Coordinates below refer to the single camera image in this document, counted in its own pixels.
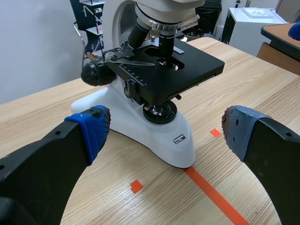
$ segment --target microscope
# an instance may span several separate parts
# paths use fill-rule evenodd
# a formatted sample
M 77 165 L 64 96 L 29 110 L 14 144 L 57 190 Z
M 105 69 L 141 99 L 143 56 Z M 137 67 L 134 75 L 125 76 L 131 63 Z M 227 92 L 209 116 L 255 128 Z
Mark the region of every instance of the microscope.
M 187 168 L 195 149 L 187 120 L 173 98 L 223 72 L 224 62 L 176 38 L 188 11 L 204 0 L 114 0 L 103 9 L 105 50 L 87 63 L 82 80 L 108 85 L 75 101 L 72 113 L 94 105 L 111 112 L 110 128 L 149 148 L 166 163 Z M 146 38 L 150 30 L 159 37 Z

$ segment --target objective lens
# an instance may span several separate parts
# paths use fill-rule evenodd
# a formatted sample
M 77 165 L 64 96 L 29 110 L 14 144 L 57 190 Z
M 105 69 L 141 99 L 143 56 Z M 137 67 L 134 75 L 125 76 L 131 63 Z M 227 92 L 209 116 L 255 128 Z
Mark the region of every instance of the objective lens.
M 145 38 L 147 37 L 151 27 L 141 21 L 140 18 L 136 19 L 136 24 L 134 28 L 131 30 L 128 37 L 128 44 L 132 48 L 140 47 Z

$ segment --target white wall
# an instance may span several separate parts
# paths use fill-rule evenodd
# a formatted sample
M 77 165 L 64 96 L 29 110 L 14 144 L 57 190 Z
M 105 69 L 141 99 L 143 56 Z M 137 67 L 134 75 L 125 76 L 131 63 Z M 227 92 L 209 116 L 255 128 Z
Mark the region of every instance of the white wall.
M 1 0 L 0 104 L 80 77 L 68 0 Z
M 240 0 L 239 8 L 245 7 L 247 0 Z M 250 7 L 257 8 L 276 8 L 279 0 L 251 0 Z M 227 18 L 228 8 L 233 8 L 236 0 L 222 0 L 222 12 L 216 24 L 215 34 L 219 39 L 223 32 L 223 27 Z

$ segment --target orange tape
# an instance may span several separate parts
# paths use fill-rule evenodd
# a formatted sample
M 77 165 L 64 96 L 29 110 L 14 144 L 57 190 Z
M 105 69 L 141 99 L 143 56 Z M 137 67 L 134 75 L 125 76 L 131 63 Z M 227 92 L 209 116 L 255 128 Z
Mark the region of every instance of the orange tape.
M 184 172 L 186 172 L 195 184 L 215 203 L 216 206 L 218 206 L 219 209 L 221 209 L 233 224 L 250 225 L 250 223 L 248 223 L 195 168 L 190 167 L 184 169 Z
M 217 130 L 217 129 L 213 129 L 213 130 L 211 130 L 211 131 L 210 131 L 210 133 L 211 133 L 212 135 L 214 135 L 215 137 L 219 137 L 219 136 L 221 135 L 221 133 L 220 133 L 220 132 L 218 132 L 218 130 Z
M 143 188 L 143 185 L 138 180 L 133 181 L 130 185 L 133 194 L 139 192 Z

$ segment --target brand label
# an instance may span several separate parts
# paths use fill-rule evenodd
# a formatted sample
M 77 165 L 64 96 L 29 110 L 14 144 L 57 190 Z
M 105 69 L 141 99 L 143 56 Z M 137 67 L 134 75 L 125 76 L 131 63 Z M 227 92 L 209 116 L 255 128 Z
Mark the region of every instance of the brand label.
M 176 137 L 175 139 L 173 139 L 175 144 L 178 144 L 179 142 L 183 141 L 184 139 L 186 139 L 186 137 L 184 135 L 180 135 L 178 137 Z

